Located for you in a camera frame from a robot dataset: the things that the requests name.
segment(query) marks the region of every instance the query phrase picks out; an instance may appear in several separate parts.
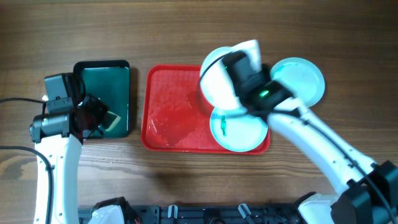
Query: brown tabletop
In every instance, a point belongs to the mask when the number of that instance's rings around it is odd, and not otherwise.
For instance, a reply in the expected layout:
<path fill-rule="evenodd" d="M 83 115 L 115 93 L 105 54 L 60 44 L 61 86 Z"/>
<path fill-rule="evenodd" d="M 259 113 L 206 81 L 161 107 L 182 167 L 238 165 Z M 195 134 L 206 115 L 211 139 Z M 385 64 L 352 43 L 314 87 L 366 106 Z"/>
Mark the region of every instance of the brown tabletop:
<path fill-rule="evenodd" d="M 130 204 L 291 202 L 333 189 L 274 133 L 261 156 L 150 152 L 140 140 L 146 74 L 161 63 L 200 65 L 212 50 L 257 39 L 262 61 L 310 60 L 327 86 L 312 109 L 354 147 L 398 164 L 398 5 L 357 1 L 4 0 L 0 3 L 0 98 L 45 94 L 44 77 L 82 60 L 125 59 L 136 125 L 124 139 L 87 141 L 79 205 L 125 196 Z M 0 105 L 0 145 L 33 147 L 41 106 Z M 35 156 L 0 152 L 0 223 L 32 223 Z"/>

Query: red tray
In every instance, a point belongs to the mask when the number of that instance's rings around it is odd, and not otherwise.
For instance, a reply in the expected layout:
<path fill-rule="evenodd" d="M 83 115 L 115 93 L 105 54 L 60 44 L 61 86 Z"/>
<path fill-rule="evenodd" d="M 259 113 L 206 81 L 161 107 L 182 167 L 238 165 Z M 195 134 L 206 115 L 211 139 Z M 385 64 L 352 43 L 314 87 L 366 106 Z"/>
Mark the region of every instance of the red tray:
<path fill-rule="evenodd" d="M 248 152 L 220 146 L 210 131 L 213 108 L 199 87 L 199 65 L 156 65 L 148 73 L 141 140 L 146 148 L 162 152 L 258 155 L 265 140 Z"/>

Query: green light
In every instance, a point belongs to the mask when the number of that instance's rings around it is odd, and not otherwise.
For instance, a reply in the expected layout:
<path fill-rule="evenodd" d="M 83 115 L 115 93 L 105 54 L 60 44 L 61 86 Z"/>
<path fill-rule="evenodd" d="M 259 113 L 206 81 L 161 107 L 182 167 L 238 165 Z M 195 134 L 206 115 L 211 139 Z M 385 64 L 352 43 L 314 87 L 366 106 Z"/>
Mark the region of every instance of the green light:
<path fill-rule="evenodd" d="M 260 93 L 261 97 L 265 97 L 266 95 L 268 95 L 269 91 L 268 90 L 264 90 Z"/>

